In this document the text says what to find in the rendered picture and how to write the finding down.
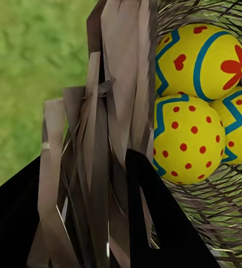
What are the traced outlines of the wicker basket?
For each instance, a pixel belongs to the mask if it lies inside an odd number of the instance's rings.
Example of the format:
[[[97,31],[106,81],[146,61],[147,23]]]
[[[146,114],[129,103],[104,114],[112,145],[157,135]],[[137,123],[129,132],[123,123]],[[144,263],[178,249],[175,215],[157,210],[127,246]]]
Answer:
[[[242,0],[226,5],[198,6],[201,0],[99,0],[86,20],[89,66],[86,86],[61,88],[63,97],[44,103],[42,123],[40,175],[37,210],[39,224],[26,261],[27,268],[91,268],[87,249],[88,226],[91,233],[97,268],[110,268],[112,250],[121,268],[131,268],[129,208],[127,194],[127,149],[144,154],[153,165],[154,99],[156,45],[180,26],[205,23],[242,34],[232,28],[216,25],[224,15],[234,16],[242,23],[242,16],[233,10]],[[191,16],[206,11],[220,15],[214,20]],[[230,26],[242,31],[242,26]],[[238,83],[242,87],[242,79]],[[64,136],[65,116],[68,130]],[[215,181],[206,185],[184,186],[163,182],[177,203],[195,209],[185,212],[202,238],[227,257],[214,258],[222,268],[224,263],[242,268],[242,222],[228,222],[242,218],[242,197],[228,194],[242,189],[242,182],[220,187],[231,180],[227,175],[242,164],[225,164],[227,169]],[[241,169],[240,169],[241,168]],[[213,175],[211,175],[213,177]],[[237,186],[228,192],[221,192]],[[192,194],[192,192],[201,192]],[[202,197],[204,194],[212,196]],[[148,243],[160,249],[157,233],[146,203],[142,187],[140,194]],[[227,194],[227,195],[226,195]],[[68,198],[65,224],[61,217]],[[206,200],[215,200],[213,203]],[[227,202],[224,205],[218,203]],[[219,210],[230,207],[227,210]],[[203,211],[221,211],[216,214]],[[230,212],[240,212],[224,221],[210,221]],[[198,216],[195,216],[198,215]],[[233,224],[222,226],[216,223]],[[223,233],[223,231],[236,231]],[[224,238],[238,238],[224,241]]]

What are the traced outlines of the easter egg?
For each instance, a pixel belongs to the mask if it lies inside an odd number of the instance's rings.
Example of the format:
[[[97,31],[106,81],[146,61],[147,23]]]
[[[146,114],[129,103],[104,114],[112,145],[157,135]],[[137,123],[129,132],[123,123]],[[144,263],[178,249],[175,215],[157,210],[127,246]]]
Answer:
[[[242,87],[237,85],[220,99],[210,102],[219,113],[226,135],[222,164],[242,164]]]
[[[242,79],[242,45],[228,30],[205,23],[173,29],[156,45],[158,97],[189,94],[210,103]]]
[[[170,94],[155,98],[154,107],[153,168],[161,179],[196,186],[220,169],[225,128],[208,102]]]

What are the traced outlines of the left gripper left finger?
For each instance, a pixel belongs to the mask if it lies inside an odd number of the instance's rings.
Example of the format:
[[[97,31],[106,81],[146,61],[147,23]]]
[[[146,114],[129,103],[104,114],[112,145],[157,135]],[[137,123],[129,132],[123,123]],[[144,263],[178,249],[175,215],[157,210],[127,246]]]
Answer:
[[[0,268],[27,268],[40,220],[40,157],[0,186]]]

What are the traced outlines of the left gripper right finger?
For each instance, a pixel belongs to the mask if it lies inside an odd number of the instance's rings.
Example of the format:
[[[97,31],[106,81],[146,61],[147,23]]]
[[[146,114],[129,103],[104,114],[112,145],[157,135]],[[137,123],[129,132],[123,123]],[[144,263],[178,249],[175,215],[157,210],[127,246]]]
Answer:
[[[149,159],[127,149],[131,268],[222,268]],[[142,187],[160,249],[148,243]]]

